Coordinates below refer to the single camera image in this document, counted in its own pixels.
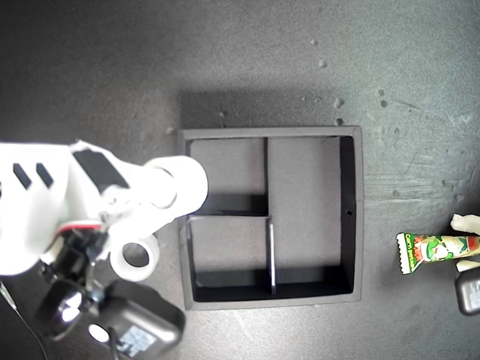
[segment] black organizer box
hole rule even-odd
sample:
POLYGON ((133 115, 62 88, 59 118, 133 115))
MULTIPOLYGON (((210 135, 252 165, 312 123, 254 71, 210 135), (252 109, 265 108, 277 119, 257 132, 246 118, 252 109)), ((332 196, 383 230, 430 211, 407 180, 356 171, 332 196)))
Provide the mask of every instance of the black organizer box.
POLYGON ((185 130, 179 140, 208 176, 203 207, 179 221, 187 309, 360 299, 359 127, 185 130))

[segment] snack wrapper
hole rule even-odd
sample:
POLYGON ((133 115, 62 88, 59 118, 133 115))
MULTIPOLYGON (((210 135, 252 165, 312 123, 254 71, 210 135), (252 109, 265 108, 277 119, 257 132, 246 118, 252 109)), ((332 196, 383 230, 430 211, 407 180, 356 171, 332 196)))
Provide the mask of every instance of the snack wrapper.
POLYGON ((402 273, 411 274, 422 263, 480 254, 480 236, 397 235, 402 273))

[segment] white plastic part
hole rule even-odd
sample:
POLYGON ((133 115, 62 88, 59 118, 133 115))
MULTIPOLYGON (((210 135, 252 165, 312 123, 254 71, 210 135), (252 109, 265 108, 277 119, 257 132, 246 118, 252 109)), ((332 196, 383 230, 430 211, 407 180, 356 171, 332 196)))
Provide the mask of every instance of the white plastic part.
POLYGON ((65 302, 65 304, 67 304, 71 308, 79 308, 80 304, 82 304, 82 294, 80 292, 77 292, 75 295, 69 298, 65 302))
POLYGON ((160 257, 158 240, 153 235, 148 238, 128 239, 126 242, 114 238, 114 242, 115 244, 110 251, 110 264, 120 278, 127 281, 142 281, 153 273, 160 257), (142 267, 130 265, 123 254, 123 247, 126 244, 138 244, 144 248, 148 254, 148 264, 142 267))
POLYGON ((88 333, 100 343, 106 343, 110 339, 107 330, 97 324, 91 324, 88 327, 88 333))
POLYGON ((450 226, 453 230, 480 235, 480 217, 476 215, 460 216, 454 214, 450 226))
POLYGON ((80 310, 76 307, 67 307, 61 312, 61 319, 65 323, 69 323, 70 321, 73 321, 76 317, 78 317, 78 314, 80 314, 80 310))
POLYGON ((143 280, 158 262, 158 244, 152 234, 199 209, 207 184, 201 165, 185 156, 156 158, 138 166, 83 141, 70 146, 0 143, 0 275, 24 272, 39 258, 46 264, 54 261, 63 246, 61 241, 52 245, 59 224, 106 218, 110 239, 99 259, 106 259, 114 249, 110 259, 115 272, 126 280, 143 280), (73 156, 82 150, 103 154, 129 188, 107 189, 100 195, 73 156), (31 180, 27 188, 15 176, 14 164, 20 164, 31 180), (43 164, 53 179, 49 188, 37 164, 43 164), (108 201, 112 196, 119 206, 108 201), (136 268, 126 262, 122 248, 128 242, 145 247, 147 266, 136 268))
POLYGON ((0 275, 28 270, 50 246, 63 215, 70 158, 67 146, 0 144, 0 275), (53 180, 49 188, 37 164, 53 180), (14 166, 25 173, 27 186, 14 166))
POLYGON ((458 272, 465 272, 467 270, 478 268, 479 266, 480 266, 480 262, 472 261, 472 260, 460 260, 459 262, 457 262, 458 272))

